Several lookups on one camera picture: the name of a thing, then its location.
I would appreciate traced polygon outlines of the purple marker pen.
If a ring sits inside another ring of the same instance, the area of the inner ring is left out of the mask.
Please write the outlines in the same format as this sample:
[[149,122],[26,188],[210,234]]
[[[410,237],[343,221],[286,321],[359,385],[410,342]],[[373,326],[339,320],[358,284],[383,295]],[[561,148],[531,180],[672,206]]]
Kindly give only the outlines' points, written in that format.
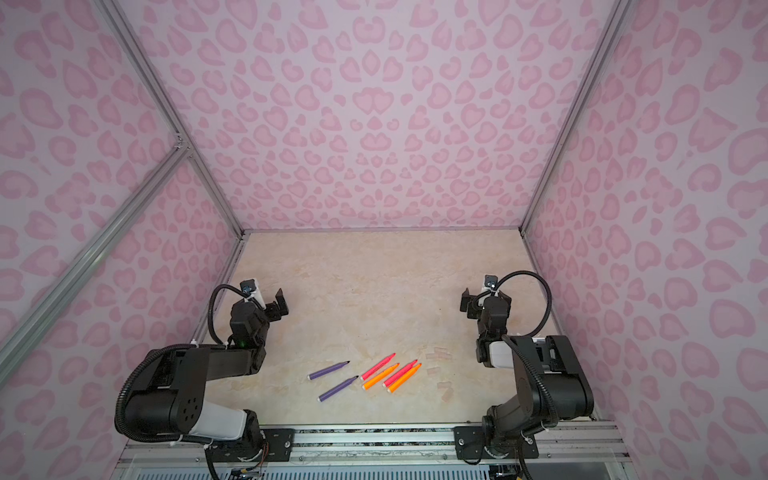
[[308,380],[310,380],[310,381],[313,381],[313,380],[319,379],[319,378],[321,378],[321,377],[323,377],[323,376],[329,375],[329,374],[331,374],[331,373],[333,373],[333,372],[336,372],[336,371],[338,371],[338,370],[340,370],[340,369],[344,368],[344,367],[345,367],[345,366],[347,366],[349,363],[350,363],[350,361],[349,361],[349,360],[347,360],[347,361],[342,361],[342,362],[337,362],[337,363],[335,363],[335,364],[332,364],[332,365],[330,365],[330,366],[328,366],[328,367],[322,368],[322,369],[320,369],[320,370],[317,370],[317,371],[315,371],[315,372],[312,372],[312,373],[308,374],[308,375],[307,375],[307,379],[308,379]]
[[348,379],[345,379],[344,381],[342,381],[338,385],[336,385],[336,386],[332,387],[331,389],[327,390],[326,392],[323,392],[322,394],[320,394],[318,396],[318,401],[320,403],[327,401],[328,399],[330,399],[334,395],[342,392],[343,390],[345,390],[346,388],[351,386],[357,379],[358,379],[358,376],[353,376],[353,377],[350,377]]

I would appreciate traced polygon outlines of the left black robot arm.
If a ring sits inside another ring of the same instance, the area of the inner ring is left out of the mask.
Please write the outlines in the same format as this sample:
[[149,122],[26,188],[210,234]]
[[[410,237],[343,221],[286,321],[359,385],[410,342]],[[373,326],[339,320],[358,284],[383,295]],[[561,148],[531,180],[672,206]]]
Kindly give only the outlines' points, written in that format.
[[174,344],[147,353],[116,400],[118,433],[141,443],[203,446],[208,462],[263,461],[269,443],[257,414],[206,400],[209,382],[260,372],[272,323],[289,313],[282,291],[264,302],[254,281],[235,288],[228,340]]

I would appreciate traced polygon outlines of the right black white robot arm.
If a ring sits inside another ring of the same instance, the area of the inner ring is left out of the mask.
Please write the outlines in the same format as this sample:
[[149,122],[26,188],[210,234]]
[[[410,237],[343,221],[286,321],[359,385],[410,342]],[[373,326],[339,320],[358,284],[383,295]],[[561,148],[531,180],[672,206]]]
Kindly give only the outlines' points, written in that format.
[[515,382],[515,395],[489,407],[478,426],[453,429],[456,456],[470,465],[484,459],[535,459],[536,434],[594,410],[594,394],[569,339],[509,334],[511,303],[509,296],[491,290],[461,296],[460,310],[477,324],[477,361],[511,370]]

